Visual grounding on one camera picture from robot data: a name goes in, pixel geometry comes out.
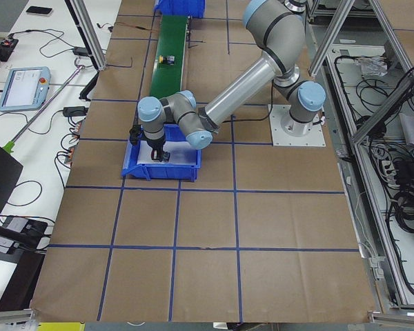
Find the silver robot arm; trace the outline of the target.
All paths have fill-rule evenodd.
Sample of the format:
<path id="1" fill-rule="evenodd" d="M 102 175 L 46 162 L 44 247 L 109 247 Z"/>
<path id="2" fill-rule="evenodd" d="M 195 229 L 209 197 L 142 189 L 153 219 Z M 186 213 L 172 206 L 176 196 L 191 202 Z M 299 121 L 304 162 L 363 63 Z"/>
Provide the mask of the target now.
<path id="1" fill-rule="evenodd" d="M 165 123 L 175 122 L 187 142 L 201 150 L 210 144 L 219 126 L 268 82 L 290 102 L 282 122 L 284 131 L 293 137 L 307 134 L 326 93 L 320 84 L 300 79 L 296 61 L 305 43 L 301 19 L 280 1 L 251 1 L 244 11 L 243 25 L 261 49 L 261 57 L 206 106 L 197 108 L 188 90 L 160 99 L 144 97 L 137 104 L 153 161 L 170 158 L 164 151 Z"/>

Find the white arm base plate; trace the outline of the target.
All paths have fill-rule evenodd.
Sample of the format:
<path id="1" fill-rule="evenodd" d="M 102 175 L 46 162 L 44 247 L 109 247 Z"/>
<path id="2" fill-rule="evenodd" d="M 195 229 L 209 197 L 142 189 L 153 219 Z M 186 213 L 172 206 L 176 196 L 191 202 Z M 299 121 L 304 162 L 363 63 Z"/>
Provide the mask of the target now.
<path id="1" fill-rule="evenodd" d="M 317 114 L 310 123 L 298 123 L 290 116 L 290 105 L 274 105 L 269 119 L 275 147 L 324 148 L 326 146 L 322 126 L 314 125 L 318 120 Z"/>

